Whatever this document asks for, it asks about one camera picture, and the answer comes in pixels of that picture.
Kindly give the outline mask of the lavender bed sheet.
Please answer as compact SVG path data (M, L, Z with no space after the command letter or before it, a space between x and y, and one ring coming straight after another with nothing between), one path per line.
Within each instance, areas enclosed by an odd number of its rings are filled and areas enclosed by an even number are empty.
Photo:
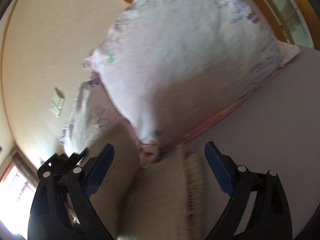
M319 51L302 47L274 78L183 149L203 154L210 141L252 172L277 172L298 236L319 206Z

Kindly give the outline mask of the pink floral pillow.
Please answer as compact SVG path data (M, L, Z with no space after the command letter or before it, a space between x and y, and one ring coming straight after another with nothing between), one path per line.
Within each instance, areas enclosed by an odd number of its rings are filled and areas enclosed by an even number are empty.
M123 124L100 78L93 77L80 86L60 142L69 157L84 148L97 152L108 142L112 130Z
M299 51L242 0L133 0L84 66L146 166L235 110Z

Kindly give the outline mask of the white wall switch plate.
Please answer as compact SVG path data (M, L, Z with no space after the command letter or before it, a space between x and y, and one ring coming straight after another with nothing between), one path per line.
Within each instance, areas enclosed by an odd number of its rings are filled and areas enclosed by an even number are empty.
M62 98L52 98L51 100L51 112L55 115L55 117L59 118L62 113L64 99Z

